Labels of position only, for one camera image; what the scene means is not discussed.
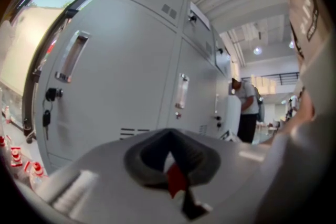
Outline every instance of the railing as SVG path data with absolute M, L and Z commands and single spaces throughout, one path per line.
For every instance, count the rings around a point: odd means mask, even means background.
M 273 80 L 276 82 L 277 85 L 293 85 L 297 83 L 299 79 L 299 73 L 295 72 L 295 73 L 272 74 L 260 77 Z M 242 81 L 247 81 L 251 83 L 251 77 L 242 78 Z

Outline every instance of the door frame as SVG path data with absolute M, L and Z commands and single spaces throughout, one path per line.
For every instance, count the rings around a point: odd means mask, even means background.
M 74 0 L 68 7 L 66 7 L 63 12 L 55 19 L 55 21 L 50 25 L 48 30 L 43 35 L 40 43 L 36 47 L 36 51 L 30 62 L 30 66 L 28 69 L 24 93 L 22 98 L 22 123 L 24 134 L 27 136 L 34 132 L 34 125 L 33 125 L 33 98 L 34 98 L 34 87 L 35 84 L 38 83 L 40 72 L 36 72 L 37 67 L 39 66 L 41 60 L 45 56 L 50 43 L 54 37 L 54 33 L 58 30 L 61 24 L 64 22 L 65 19 L 73 18 L 78 10 L 77 8 L 83 4 L 86 0 Z

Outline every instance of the ceiling light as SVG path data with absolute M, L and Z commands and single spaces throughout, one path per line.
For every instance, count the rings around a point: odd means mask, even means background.
M 257 47 L 257 48 L 254 49 L 253 53 L 256 54 L 256 55 L 259 55 L 259 54 L 262 53 L 262 49 L 260 47 Z

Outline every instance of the white wall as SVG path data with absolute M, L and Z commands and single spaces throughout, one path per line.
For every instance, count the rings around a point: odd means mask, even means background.
M 286 105 L 284 104 L 265 104 L 264 123 L 272 123 L 273 120 L 280 121 L 286 115 Z
M 297 57 L 287 56 L 273 60 L 248 63 L 246 67 L 240 69 L 242 78 L 255 76 L 266 76 L 272 74 L 299 72 Z
M 272 123 L 275 118 L 275 104 L 265 104 L 264 123 Z
M 280 121 L 281 117 L 286 116 L 286 105 L 277 104 L 275 105 L 275 117 L 274 120 Z
M 23 95 L 30 62 L 43 35 L 63 8 L 28 7 L 21 10 L 12 27 L 14 37 L 6 44 L 8 48 L 0 81 Z

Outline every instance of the black pants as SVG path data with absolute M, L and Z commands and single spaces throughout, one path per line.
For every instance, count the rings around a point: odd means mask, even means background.
M 238 137 L 245 143 L 252 143 L 256 131 L 257 114 L 240 115 Z

